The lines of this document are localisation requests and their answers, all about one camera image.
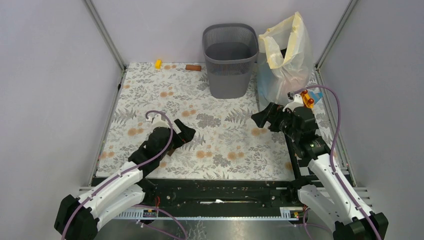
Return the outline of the clear yellow-rimmed plastic bag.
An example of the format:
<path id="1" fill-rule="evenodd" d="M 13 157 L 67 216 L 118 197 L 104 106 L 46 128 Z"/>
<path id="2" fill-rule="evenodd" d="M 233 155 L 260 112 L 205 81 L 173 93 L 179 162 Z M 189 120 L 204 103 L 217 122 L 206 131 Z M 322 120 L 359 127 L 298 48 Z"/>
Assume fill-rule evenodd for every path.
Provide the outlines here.
<path id="1" fill-rule="evenodd" d="M 313 48 L 299 12 L 258 36 L 258 106 L 286 105 L 288 93 L 304 88 L 313 72 Z"/>

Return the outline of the grey mesh trash bin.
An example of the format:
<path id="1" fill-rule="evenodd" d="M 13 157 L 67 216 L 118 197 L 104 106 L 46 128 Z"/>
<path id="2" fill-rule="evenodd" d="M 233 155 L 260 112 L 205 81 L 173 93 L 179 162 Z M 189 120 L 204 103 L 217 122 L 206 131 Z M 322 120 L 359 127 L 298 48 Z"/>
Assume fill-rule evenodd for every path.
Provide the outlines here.
<path id="1" fill-rule="evenodd" d="M 202 33 L 202 49 L 211 95 L 244 96 L 259 53 L 255 30 L 243 23 L 211 25 Z"/>

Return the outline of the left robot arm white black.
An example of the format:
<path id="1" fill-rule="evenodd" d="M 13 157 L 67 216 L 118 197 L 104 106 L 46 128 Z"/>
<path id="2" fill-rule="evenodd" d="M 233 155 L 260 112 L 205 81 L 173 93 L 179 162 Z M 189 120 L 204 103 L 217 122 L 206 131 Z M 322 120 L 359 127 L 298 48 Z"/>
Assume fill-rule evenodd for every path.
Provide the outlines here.
<path id="1" fill-rule="evenodd" d="M 155 185 L 145 177 L 153 172 L 166 155 L 193 140 L 196 130 L 174 121 L 154 119 L 153 130 L 120 169 L 91 190 L 60 203 L 54 229 L 66 240 L 92 240 L 110 220 L 131 206 L 157 205 L 160 198 Z"/>

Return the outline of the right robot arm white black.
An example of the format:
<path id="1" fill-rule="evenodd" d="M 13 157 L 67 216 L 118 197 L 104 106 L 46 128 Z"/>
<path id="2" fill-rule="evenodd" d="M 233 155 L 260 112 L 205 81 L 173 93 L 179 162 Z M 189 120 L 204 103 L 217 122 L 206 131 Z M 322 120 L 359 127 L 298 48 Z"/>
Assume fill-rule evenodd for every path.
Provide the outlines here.
<path id="1" fill-rule="evenodd" d="M 271 132 L 282 132 L 286 142 L 292 143 L 295 154 L 308 163 L 308 168 L 322 183 L 329 197 L 318 192 L 307 179 L 292 182 L 287 201 L 293 206 L 301 204 L 320 217 L 335 240 L 383 240 L 389 221 L 358 195 L 338 164 L 331 149 L 316 133 L 319 126 L 313 111 L 302 104 L 282 106 L 270 103 L 264 110 L 251 116 L 258 128 L 269 123 Z"/>

